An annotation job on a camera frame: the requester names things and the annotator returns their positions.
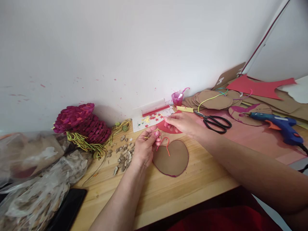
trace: clear plastic bag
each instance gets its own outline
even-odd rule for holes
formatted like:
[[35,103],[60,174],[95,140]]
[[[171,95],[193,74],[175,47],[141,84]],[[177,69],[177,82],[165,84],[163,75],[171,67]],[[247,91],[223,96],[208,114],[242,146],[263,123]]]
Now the clear plastic bag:
[[8,193],[0,204],[0,230],[44,230],[70,185],[82,178],[91,160],[91,154],[76,150],[40,176],[0,190],[1,194]]
[[0,137],[0,187],[25,181],[59,160],[69,146],[64,134],[12,133]]

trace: glue gun cord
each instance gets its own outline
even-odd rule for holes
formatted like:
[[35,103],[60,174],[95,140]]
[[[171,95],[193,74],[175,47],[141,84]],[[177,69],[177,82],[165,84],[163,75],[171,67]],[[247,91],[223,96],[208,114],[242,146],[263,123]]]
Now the glue gun cord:
[[[308,156],[308,149],[303,145],[303,144],[299,144],[298,145]],[[303,173],[306,169],[308,169],[308,164],[301,170],[299,170],[299,172]]]

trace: blue glue gun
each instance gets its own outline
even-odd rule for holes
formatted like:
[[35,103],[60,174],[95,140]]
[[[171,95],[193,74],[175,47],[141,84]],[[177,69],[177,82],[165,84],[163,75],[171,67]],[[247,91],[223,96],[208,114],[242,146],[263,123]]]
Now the blue glue gun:
[[250,112],[245,114],[248,114],[255,120],[269,123],[269,128],[279,130],[282,134],[283,142],[286,144],[300,146],[304,143],[303,138],[292,128],[292,126],[296,124],[295,119],[260,112]]

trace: black scissors handle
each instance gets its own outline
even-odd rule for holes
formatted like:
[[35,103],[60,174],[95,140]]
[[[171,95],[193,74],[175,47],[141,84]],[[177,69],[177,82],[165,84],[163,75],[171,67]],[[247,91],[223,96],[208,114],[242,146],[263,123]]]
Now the black scissors handle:
[[[219,122],[219,121],[216,120],[215,118],[221,119],[221,120],[225,121],[228,125],[222,124],[221,122]],[[208,129],[211,129],[211,130],[213,130],[213,131],[215,131],[215,132],[217,132],[217,133],[220,133],[220,134],[226,133],[226,132],[227,132],[227,128],[232,127],[232,124],[230,123],[229,120],[227,120],[227,119],[224,118],[224,117],[216,116],[216,115],[214,115],[214,116],[213,116],[213,115],[207,116],[206,118],[203,119],[203,122],[204,122],[205,125],[208,127]],[[212,124],[212,125],[214,125],[214,126],[216,126],[216,127],[221,128],[222,131],[213,129],[212,127],[210,127],[209,124]]]

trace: red clothing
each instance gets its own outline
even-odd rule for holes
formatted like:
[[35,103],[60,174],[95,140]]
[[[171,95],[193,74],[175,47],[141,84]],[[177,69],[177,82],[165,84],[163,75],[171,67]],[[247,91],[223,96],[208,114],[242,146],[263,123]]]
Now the red clothing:
[[263,216],[248,206],[235,206],[190,214],[169,229],[186,230],[281,231],[281,228],[270,217]]

